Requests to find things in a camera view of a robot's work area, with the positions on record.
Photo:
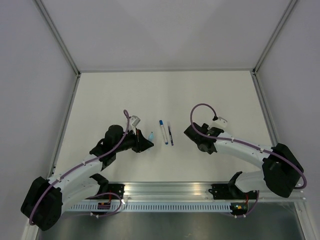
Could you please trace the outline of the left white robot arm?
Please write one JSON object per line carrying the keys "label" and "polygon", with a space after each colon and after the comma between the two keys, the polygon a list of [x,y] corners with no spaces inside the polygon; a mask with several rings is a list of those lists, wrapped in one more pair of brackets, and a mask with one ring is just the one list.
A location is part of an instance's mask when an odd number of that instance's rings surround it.
{"label": "left white robot arm", "polygon": [[31,225],[46,231],[78,202],[94,196],[104,199],[108,195],[109,181],[100,172],[116,160],[117,153],[132,150],[139,154],[153,146],[140,129],[125,131],[120,125],[112,125],[81,163],[49,178],[37,177],[20,211]]}

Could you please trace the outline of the purple ink pen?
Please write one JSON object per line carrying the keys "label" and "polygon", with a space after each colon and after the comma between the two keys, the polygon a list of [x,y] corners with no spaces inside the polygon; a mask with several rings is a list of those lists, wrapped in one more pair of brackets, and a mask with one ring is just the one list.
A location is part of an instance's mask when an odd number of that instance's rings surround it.
{"label": "purple ink pen", "polygon": [[168,125],[168,133],[169,133],[170,144],[171,146],[174,146],[173,135],[172,135],[171,127],[169,125]]}

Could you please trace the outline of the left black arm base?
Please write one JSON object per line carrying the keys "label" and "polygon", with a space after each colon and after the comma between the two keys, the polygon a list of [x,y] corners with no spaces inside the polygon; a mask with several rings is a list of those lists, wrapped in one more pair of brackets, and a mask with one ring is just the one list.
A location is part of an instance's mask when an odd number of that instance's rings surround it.
{"label": "left black arm base", "polygon": [[98,192],[93,195],[92,197],[89,197],[89,199],[94,200],[117,200],[118,197],[112,194],[107,193],[113,193],[118,195],[121,199],[123,199],[124,193],[125,193],[125,185],[121,183],[109,183],[109,181],[102,175],[96,173],[90,177],[91,179],[95,180],[98,185],[99,189]]}

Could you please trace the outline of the blue capped clear pen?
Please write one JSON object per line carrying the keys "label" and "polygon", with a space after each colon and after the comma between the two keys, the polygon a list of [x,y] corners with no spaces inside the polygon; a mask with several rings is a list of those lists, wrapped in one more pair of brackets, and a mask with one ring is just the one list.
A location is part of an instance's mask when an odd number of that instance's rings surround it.
{"label": "blue capped clear pen", "polygon": [[161,129],[161,133],[162,133],[162,136],[163,136],[164,143],[166,145],[168,145],[169,141],[168,141],[168,137],[167,137],[167,134],[166,134],[165,126],[164,125],[160,125],[160,129]]}

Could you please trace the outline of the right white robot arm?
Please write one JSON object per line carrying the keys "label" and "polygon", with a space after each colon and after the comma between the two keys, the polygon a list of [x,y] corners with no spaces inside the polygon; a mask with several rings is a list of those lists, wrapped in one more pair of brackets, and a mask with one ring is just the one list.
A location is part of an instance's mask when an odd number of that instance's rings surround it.
{"label": "right white robot arm", "polygon": [[184,134],[201,152],[227,154],[256,166],[254,172],[238,171],[227,184],[228,194],[240,199],[253,191],[271,191],[288,198],[298,189],[304,169],[292,151],[282,143],[276,146],[255,145],[233,138],[221,128],[192,123]]}

